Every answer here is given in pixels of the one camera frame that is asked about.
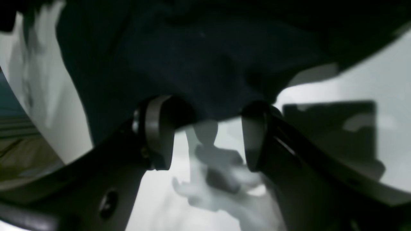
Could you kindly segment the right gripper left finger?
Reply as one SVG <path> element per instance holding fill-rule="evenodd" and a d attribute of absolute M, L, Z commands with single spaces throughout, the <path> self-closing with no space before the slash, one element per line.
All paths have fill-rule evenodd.
<path fill-rule="evenodd" d="M 1 222 L 29 231 L 124 231 L 143 175 L 170 169 L 175 131 L 192 122 L 193 109 L 181 98 L 142 101 L 81 158 L 1 191 Z"/>

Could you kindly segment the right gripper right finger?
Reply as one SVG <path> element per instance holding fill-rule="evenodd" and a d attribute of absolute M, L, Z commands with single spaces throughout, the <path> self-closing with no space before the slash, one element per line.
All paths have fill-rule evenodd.
<path fill-rule="evenodd" d="M 287 230 L 410 230 L 410 193 L 324 153 L 264 101 L 248 104 L 241 117 L 248 169 L 273 184 Z"/>

